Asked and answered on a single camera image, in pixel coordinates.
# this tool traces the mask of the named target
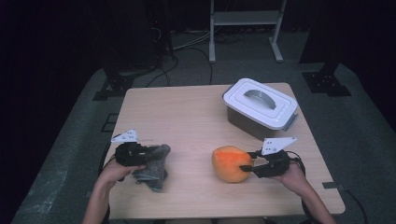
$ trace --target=gray cloth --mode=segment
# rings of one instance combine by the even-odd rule
[[[165,159],[170,151],[171,148],[168,145],[161,145],[156,148],[152,154],[152,159],[146,164],[146,168],[132,172],[136,183],[144,183],[152,191],[161,192],[163,181],[168,176],[165,170]]]

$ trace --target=person's left hand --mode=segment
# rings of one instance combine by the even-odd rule
[[[113,188],[117,181],[127,176],[134,170],[141,170],[146,168],[145,165],[140,166],[123,166],[117,163],[114,156],[106,164],[104,170],[98,177],[98,182],[106,184],[109,188]]]

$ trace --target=gray carpet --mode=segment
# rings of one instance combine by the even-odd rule
[[[209,64],[205,55],[207,42],[175,53],[178,64],[150,87],[233,84],[249,77],[260,82],[287,82],[304,112],[334,181],[348,188],[361,202],[369,223],[392,223],[396,220],[396,135],[363,90],[356,75],[340,65],[335,74],[352,96],[329,97],[311,93],[303,72],[318,71],[321,63],[298,64],[307,33],[281,33],[278,44],[285,62],[277,63],[270,45],[270,34],[245,35],[232,44],[218,44],[217,62]],[[196,35],[174,34],[179,46]],[[169,57],[163,62],[168,70],[176,64]],[[146,87],[161,74],[156,70],[138,77],[133,88]],[[47,157],[31,192],[24,200],[13,223],[79,223],[88,196],[98,174],[111,134],[102,132],[109,114],[120,111],[122,97],[93,101],[106,81],[102,70],[92,75],[79,96],[73,111]],[[356,202],[344,191],[344,214],[339,223],[363,223],[363,214]],[[277,223],[299,223],[303,217],[272,217]],[[151,221],[132,221],[150,223]]]

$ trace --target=lid handle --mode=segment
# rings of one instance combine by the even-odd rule
[[[260,99],[263,102],[263,104],[265,105],[265,107],[268,107],[270,109],[276,108],[276,103],[271,98],[271,96],[267,95],[266,93],[264,93],[262,91],[249,90],[249,91],[245,92],[244,95],[246,95],[247,97],[250,97],[250,98]]]

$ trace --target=person's left arm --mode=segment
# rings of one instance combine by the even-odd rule
[[[82,223],[102,223],[108,208],[110,190],[116,185],[118,180],[122,179],[133,170],[140,170],[143,168],[145,168],[145,166],[122,166],[118,164],[114,158],[110,159],[105,169],[96,180]]]

